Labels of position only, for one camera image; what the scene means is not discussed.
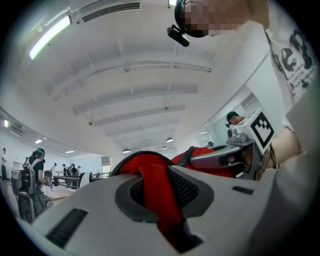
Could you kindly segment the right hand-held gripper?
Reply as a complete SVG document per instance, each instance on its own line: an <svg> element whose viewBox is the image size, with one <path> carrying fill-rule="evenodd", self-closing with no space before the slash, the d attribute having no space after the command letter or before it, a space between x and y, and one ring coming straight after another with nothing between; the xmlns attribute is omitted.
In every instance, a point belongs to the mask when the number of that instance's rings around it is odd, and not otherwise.
<svg viewBox="0 0 320 256"><path fill-rule="evenodd" d="M239 178L255 180L266 162L265 153L275 131L264 112L258 108L227 131L227 143L213 147L213 152L192 156L190 164L197 169L242 170ZM247 155L251 156L246 163Z"/></svg>

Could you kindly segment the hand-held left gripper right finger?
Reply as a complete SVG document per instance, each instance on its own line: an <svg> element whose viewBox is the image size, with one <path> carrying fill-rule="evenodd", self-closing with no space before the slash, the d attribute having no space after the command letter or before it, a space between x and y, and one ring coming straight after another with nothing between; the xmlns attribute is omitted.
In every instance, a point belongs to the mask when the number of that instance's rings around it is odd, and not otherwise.
<svg viewBox="0 0 320 256"><path fill-rule="evenodd" d="M196 256L297 256L309 250L310 212L316 199L316 156L301 154L261 180L243 180L171 168L184 178L210 186L207 210L186 222L203 244Z"/></svg>

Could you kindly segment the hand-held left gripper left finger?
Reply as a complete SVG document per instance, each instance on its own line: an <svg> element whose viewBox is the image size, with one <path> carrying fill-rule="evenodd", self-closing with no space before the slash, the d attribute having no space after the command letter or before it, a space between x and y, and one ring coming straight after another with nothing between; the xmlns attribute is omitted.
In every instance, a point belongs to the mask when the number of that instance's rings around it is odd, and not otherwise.
<svg viewBox="0 0 320 256"><path fill-rule="evenodd" d="M157 227L158 216L136 203L121 174L93 181L33 222L35 243L50 256L177 256Z"/></svg>

